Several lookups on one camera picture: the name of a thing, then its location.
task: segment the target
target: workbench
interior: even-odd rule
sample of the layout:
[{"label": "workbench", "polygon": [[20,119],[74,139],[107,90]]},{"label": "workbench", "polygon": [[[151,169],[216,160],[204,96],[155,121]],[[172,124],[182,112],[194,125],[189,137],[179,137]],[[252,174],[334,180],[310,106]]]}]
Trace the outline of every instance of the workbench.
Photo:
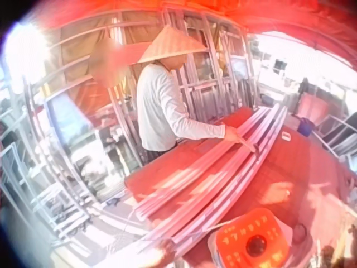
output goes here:
[{"label": "workbench", "polygon": [[[217,124],[239,127],[252,114],[251,109],[241,108]],[[300,267],[315,253],[317,239],[321,241],[322,247],[335,246],[346,214],[346,180],[352,174],[320,145],[312,143],[289,127],[283,126],[282,131],[288,132],[291,140],[283,140],[281,133],[278,135],[251,184],[222,222],[245,214],[253,208],[265,207],[292,228],[298,223],[303,224],[308,235],[303,243],[292,246],[285,265]],[[132,174],[126,181],[127,188],[135,200],[140,202],[163,187],[171,177],[189,167],[218,142],[218,139],[209,139],[179,144],[172,151]],[[205,178],[217,173],[239,146],[234,145],[199,180],[151,215],[149,220],[153,227],[197,194]],[[192,267],[215,267],[207,247],[208,236],[209,234],[184,256]]]}]

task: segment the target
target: round knob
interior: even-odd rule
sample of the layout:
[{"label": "round knob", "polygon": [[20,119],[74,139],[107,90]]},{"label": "round knob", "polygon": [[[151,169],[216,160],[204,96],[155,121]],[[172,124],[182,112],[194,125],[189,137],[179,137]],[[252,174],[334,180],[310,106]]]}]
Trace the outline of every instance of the round knob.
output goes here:
[{"label": "round knob", "polygon": [[259,257],[267,248],[267,240],[260,235],[252,236],[248,240],[246,248],[251,257]]}]

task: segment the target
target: red tent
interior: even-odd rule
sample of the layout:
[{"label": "red tent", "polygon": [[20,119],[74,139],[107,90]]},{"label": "red tent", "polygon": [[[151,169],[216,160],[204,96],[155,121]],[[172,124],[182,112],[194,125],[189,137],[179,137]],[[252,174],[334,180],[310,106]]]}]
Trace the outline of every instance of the red tent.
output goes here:
[{"label": "red tent", "polygon": [[259,34],[280,31],[347,60],[357,70],[357,16],[353,0],[48,0],[33,15],[44,28],[61,27],[110,9],[175,4],[223,16]]}]

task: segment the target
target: sunlight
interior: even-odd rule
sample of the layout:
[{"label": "sunlight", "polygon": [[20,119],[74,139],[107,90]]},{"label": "sunlight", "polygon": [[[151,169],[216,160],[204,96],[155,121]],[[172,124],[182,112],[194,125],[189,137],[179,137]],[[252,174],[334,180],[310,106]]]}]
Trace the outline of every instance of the sunlight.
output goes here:
[{"label": "sunlight", "polygon": [[35,84],[45,75],[44,61],[49,57],[46,40],[33,25],[16,24],[5,42],[5,57],[17,94],[23,91],[22,76]]}]

